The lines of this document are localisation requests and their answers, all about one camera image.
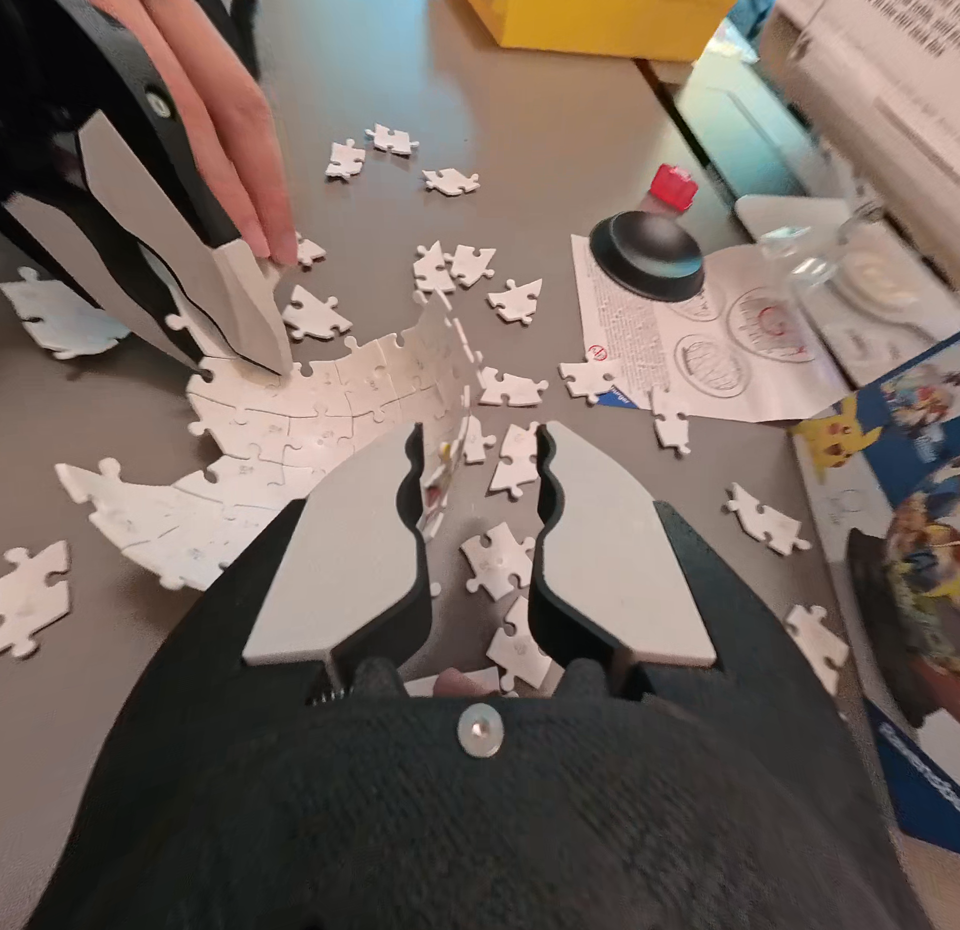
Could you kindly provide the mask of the small red block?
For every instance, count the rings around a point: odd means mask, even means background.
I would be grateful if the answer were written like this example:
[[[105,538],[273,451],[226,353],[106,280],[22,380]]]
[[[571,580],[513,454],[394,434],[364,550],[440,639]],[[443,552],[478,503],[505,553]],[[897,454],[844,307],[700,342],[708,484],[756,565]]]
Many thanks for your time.
[[[691,174],[669,164],[658,167],[649,187],[650,196],[677,215],[690,210],[698,191],[699,185]]]

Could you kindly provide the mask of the blue printed puzzle box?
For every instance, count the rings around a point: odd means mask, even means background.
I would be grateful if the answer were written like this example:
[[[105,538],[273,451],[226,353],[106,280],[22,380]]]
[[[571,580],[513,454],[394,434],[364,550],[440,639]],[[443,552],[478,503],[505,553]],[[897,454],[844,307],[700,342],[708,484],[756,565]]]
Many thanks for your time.
[[[959,852],[959,335],[792,430],[896,826]]]

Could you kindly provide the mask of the small white puzzle ball section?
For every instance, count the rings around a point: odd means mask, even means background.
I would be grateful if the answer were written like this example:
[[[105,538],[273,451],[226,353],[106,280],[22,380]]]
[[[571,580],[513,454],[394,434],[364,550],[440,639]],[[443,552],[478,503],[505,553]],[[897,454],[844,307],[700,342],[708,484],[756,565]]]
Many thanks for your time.
[[[19,279],[1,284],[1,291],[33,341],[57,360],[97,356],[116,347],[130,330],[92,306],[71,288],[42,279],[24,266]]]

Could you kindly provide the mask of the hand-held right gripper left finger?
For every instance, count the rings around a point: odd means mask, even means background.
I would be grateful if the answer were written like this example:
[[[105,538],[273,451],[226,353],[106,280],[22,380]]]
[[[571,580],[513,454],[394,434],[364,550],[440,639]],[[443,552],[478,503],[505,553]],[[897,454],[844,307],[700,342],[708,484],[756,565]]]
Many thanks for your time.
[[[365,660],[398,668],[422,648],[433,623],[423,428],[390,430],[310,492],[246,640],[247,665],[320,662],[346,687]]]

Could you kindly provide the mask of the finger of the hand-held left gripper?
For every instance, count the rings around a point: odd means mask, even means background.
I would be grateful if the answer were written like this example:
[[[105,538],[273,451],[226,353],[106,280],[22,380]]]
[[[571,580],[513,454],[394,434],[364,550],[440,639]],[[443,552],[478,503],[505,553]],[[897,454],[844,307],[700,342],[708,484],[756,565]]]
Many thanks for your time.
[[[88,188],[99,203],[166,265],[237,355],[288,375],[291,348],[266,263],[240,237],[206,245],[104,113],[78,133]]]
[[[89,193],[15,193],[2,232],[150,346],[193,370],[230,348],[167,265]]]

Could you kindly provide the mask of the instruction sheet board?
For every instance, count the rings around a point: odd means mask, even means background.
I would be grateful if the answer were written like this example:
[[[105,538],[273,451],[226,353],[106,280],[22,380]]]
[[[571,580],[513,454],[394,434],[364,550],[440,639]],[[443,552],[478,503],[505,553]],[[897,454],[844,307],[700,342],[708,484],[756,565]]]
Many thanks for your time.
[[[959,0],[776,0],[774,86],[958,288]]]

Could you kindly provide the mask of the white puzzle strip section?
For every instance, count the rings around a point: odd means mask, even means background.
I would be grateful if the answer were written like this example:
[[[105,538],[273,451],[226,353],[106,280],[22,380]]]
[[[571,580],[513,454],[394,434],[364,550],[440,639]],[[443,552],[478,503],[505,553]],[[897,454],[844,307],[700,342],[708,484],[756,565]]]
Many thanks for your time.
[[[221,456],[172,484],[127,482],[114,458],[96,472],[54,467],[76,504],[103,537],[166,589],[205,591],[284,507],[316,480],[308,468]]]

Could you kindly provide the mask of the white instruction leaflet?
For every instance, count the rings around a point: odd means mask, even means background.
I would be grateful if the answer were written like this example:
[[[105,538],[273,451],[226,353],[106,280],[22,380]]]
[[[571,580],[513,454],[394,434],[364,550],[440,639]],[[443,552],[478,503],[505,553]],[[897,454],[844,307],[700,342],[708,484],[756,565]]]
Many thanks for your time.
[[[757,245],[709,254],[701,292],[668,304],[619,287],[586,237],[570,242],[586,356],[618,361],[621,391],[639,408],[658,386],[693,416],[765,423],[816,416],[850,393]]]

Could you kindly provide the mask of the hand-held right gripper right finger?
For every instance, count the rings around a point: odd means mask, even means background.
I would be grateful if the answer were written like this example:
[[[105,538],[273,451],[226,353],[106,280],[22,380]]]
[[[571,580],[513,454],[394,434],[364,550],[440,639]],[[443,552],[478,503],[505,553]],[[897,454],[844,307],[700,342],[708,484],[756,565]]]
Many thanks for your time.
[[[649,491],[560,422],[536,435],[538,648],[568,676],[593,667],[613,694],[716,676],[717,650]]]

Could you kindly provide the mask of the scattered white puzzle pieces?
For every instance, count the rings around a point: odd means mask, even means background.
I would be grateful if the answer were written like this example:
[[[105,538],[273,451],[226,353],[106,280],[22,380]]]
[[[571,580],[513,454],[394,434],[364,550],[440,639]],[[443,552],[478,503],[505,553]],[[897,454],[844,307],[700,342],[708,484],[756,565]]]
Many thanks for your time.
[[[375,149],[410,158],[419,146],[411,141],[403,131],[392,131],[377,124],[374,130],[366,130]],[[367,151],[358,147],[354,139],[343,144],[331,144],[330,163],[325,175],[329,179],[349,181],[363,169]],[[425,170],[423,172],[426,190],[440,192],[448,197],[462,196],[479,188],[478,174],[466,176],[458,169]],[[481,278],[491,279],[494,271],[489,262],[496,251],[493,248],[474,248],[458,246],[455,254],[444,254],[438,241],[429,248],[419,247],[414,262],[414,280],[417,286],[415,299],[424,300],[426,292],[432,292],[443,298],[453,292],[456,285],[470,288]],[[519,323],[529,326],[536,312],[543,282],[540,279],[518,285],[513,279],[506,283],[501,292],[490,292],[487,302],[496,315],[506,323]],[[320,310],[330,308],[334,300],[320,303],[297,287],[292,294],[292,302],[284,311],[283,318],[291,326],[291,336],[302,339],[305,335],[319,336],[322,317]],[[610,356],[604,350],[590,351],[584,360],[563,362],[558,372],[567,385],[569,394],[575,398],[584,398],[591,406],[598,404],[600,398],[616,389],[626,391],[626,364]],[[496,406],[503,394],[517,398],[522,407],[536,406],[540,396],[535,383],[515,375],[504,374],[498,380],[497,372],[487,367],[481,373],[483,387],[491,392],[490,402]],[[677,384],[668,387],[649,385],[644,393],[650,402],[656,437],[664,448],[673,448],[681,456],[690,454],[690,423],[685,401],[678,392]],[[756,526],[754,537],[769,548],[787,555],[792,550],[807,550],[810,543],[798,536],[798,523],[787,518],[774,508],[759,504],[741,486],[733,489],[732,507],[745,504],[739,511],[744,531]],[[822,623],[826,611],[819,605],[805,608],[796,605],[785,619],[785,626],[791,638],[809,661],[826,690],[835,695],[838,672],[847,656],[849,647],[844,641],[831,633]]]

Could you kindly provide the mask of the yellow plastic bin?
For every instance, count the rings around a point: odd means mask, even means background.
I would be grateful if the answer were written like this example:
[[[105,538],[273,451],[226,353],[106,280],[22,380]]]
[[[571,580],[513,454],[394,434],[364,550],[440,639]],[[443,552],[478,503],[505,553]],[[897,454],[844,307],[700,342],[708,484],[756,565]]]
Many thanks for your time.
[[[467,0],[501,48],[695,63],[737,0]]]

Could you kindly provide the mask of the person's left hand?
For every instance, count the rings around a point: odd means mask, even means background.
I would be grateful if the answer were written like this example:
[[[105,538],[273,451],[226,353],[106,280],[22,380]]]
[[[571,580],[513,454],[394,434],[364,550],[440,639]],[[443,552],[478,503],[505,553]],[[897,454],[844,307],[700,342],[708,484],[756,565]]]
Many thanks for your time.
[[[146,51],[172,96],[198,173],[259,259],[298,260],[270,105],[197,0],[87,0]]]

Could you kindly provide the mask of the joined white puzzle pieces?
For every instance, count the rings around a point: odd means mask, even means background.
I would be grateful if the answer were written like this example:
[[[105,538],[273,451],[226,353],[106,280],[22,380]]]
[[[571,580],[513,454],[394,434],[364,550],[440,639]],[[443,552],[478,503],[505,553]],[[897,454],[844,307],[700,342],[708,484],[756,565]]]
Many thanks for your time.
[[[1,652],[20,660],[39,648],[37,633],[70,612],[70,552],[61,540],[37,553],[9,549],[3,558],[11,571],[1,579]]]

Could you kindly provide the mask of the clear plastic parts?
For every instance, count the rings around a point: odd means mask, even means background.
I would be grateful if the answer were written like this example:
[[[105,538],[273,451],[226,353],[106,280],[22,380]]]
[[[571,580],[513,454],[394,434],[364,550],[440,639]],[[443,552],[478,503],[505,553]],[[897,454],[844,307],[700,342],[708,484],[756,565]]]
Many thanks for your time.
[[[740,222],[782,244],[806,318],[851,376],[865,381],[958,333],[958,296],[884,220],[853,219],[841,199],[752,195]]]

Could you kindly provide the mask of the large white puzzle ball shell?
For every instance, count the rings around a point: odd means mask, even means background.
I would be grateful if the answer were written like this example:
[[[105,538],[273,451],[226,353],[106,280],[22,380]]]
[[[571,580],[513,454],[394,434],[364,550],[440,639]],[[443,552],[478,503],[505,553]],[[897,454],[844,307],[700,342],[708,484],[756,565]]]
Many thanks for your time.
[[[184,480],[187,492],[230,506],[278,511],[401,424],[422,428],[420,526],[431,538],[443,519],[462,457],[473,398],[482,390],[479,354],[445,298],[416,293],[419,320],[401,334],[347,356],[295,364],[284,378],[225,358],[206,358],[186,386],[196,420],[222,457],[211,479]]]

